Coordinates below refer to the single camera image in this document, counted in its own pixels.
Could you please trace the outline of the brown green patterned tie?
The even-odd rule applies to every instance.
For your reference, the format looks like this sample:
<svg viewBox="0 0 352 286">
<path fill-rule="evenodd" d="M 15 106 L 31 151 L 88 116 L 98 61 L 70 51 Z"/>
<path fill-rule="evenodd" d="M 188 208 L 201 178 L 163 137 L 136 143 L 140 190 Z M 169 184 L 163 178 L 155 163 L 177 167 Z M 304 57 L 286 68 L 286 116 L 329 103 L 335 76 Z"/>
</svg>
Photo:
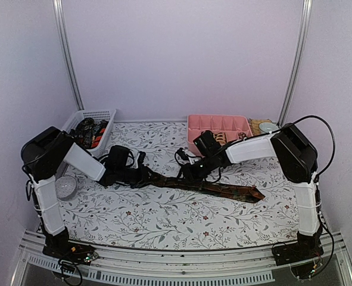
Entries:
<svg viewBox="0 0 352 286">
<path fill-rule="evenodd" d="M 245 203 L 258 203 L 266 198 L 255 186 L 218 184 L 206 181 L 188 181 L 184 178 L 166 177 L 148 167 L 141 169 L 141 182 L 158 188 L 173 188 L 223 197 Z"/>
</svg>

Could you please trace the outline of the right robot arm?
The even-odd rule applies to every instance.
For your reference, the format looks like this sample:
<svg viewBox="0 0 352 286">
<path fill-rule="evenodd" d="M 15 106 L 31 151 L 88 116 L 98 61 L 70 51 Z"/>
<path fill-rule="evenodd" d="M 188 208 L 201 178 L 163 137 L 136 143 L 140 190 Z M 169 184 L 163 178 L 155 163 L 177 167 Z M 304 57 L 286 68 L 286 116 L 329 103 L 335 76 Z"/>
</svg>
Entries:
<svg viewBox="0 0 352 286">
<path fill-rule="evenodd" d="M 194 140 L 202 158 L 181 166 L 179 174 L 192 182 L 203 181 L 214 170 L 243 161 L 276 157 L 282 173 L 294 190 L 299 225 L 297 242 L 276 245 L 272 254 L 278 266 L 323 254 L 320 236 L 327 230 L 320 218 L 321 172 L 317 169 L 317 149 L 306 138 L 296 123 L 247 139 L 236 139 L 220 145 L 210 130 L 203 131 Z"/>
</svg>

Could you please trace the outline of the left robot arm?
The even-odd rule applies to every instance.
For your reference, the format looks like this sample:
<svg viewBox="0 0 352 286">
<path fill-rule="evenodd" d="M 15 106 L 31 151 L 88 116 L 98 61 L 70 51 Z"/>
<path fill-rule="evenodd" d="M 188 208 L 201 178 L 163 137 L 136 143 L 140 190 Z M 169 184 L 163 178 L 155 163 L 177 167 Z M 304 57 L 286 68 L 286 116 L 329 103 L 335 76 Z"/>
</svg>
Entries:
<svg viewBox="0 0 352 286">
<path fill-rule="evenodd" d="M 45 236 L 43 253 L 58 259 L 87 264 L 97 257 L 91 245 L 70 242 L 68 229 L 60 213 L 55 183 L 69 167 L 102 186 L 114 184 L 142 188 L 149 185 L 145 154 L 114 145 L 109 153 L 96 158 L 67 132 L 51 126 L 21 149 L 22 171 L 28 176 L 35 210 Z"/>
</svg>

